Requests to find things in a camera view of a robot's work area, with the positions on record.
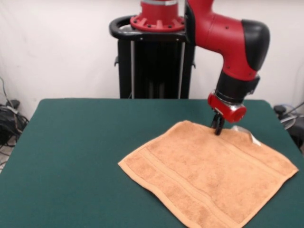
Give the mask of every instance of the black cable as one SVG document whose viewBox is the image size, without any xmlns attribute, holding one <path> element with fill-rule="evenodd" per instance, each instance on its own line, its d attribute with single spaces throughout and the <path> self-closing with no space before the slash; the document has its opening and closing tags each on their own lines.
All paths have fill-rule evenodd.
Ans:
<svg viewBox="0 0 304 228">
<path fill-rule="evenodd" d="M 0 154 L 3 154 L 3 155 L 5 155 L 5 156 L 10 157 L 10 155 L 9 155 L 9 154 L 7 154 L 7 153 L 3 153 L 3 152 L 1 152 L 1 151 L 0 151 Z"/>
<path fill-rule="evenodd" d="M 14 110 L 13 104 L 8 99 L 5 91 L 4 80 L 2 77 L 0 77 L 0 80 L 2 81 L 3 93 L 8 104 L 8 106 L 0 104 L 0 145 L 14 147 L 14 145 L 8 144 L 9 140 L 14 136 L 15 142 L 17 142 L 29 120 Z"/>
<path fill-rule="evenodd" d="M 0 163 L 0 166 L 4 165 L 6 162 L 7 162 L 7 161 L 4 161 L 4 162 Z"/>
<path fill-rule="evenodd" d="M 295 107 L 294 109 L 292 109 L 291 111 L 289 111 L 288 113 L 285 113 L 284 115 L 288 115 L 290 113 L 292 113 L 293 111 L 297 110 L 299 107 L 304 105 L 304 101 L 302 103 L 300 103 L 297 107 Z"/>
</svg>

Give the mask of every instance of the black handle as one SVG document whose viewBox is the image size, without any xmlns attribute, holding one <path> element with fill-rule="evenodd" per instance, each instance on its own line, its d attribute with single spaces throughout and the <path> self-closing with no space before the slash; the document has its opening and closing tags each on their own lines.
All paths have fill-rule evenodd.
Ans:
<svg viewBox="0 0 304 228">
<path fill-rule="evenodd" d="M 117 18 L 110 23 L 110 34 L 117 39 L 133 41 L 175 41 L 186 42 L 185 32 L 143 32 L 132 27 L 120 29 L 129 25 L 133 16 Z"/>
</svg>

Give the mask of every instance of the black joint cap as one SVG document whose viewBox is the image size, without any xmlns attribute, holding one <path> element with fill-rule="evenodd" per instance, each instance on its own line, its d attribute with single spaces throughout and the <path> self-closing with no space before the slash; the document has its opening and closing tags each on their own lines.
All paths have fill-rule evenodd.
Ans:
<svg viewBox="0 0 304 228">
<path fill-rule="evenodd" d="M 253 70 L 259 71 L 269 48 L 269 28 L 262 22 L 253 20 L 242 20 L 242 25 L 245 35 L 247 62 Z"/>
</svg>

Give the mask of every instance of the towel fold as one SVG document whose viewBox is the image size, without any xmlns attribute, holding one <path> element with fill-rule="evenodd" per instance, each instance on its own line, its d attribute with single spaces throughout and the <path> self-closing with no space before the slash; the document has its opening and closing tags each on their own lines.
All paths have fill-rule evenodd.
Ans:
<svg viewBox="0 0 304 228">
<path fill-rule="evenodd" d="M 127 155 L 123 171 L 190 228 L 246 225 L 298 169 L 248 133 L 179 122 Z"/>
</svg>

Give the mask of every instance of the green tablecloth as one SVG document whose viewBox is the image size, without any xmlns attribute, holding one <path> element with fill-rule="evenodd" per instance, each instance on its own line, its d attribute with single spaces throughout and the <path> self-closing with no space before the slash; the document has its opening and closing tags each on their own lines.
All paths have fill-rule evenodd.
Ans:
<svg viewBox="0 0 304 228">
<path fill-rule="evenodd" d="M 246 105 L 238 125 L 300 169 L 246 227 L 304 227 L 303 157 L 269 104 Z M 212 116 L 205 100 L 43 100 L 0 174 L 0 227 L 184 227 L 117 163 L 178 121 Z"/>
</svg>

